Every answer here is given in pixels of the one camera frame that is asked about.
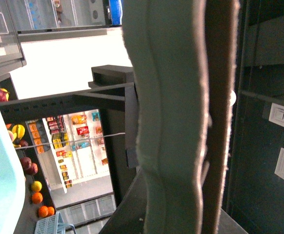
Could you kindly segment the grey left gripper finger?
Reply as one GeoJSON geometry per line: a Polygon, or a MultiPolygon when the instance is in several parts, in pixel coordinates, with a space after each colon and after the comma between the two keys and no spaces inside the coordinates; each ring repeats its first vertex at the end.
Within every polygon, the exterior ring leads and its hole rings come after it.
{"type": "Polygon", "coordinates": [[[237,0],[126,0],[146,234],[218,231],[236,68],[237,0]]]}

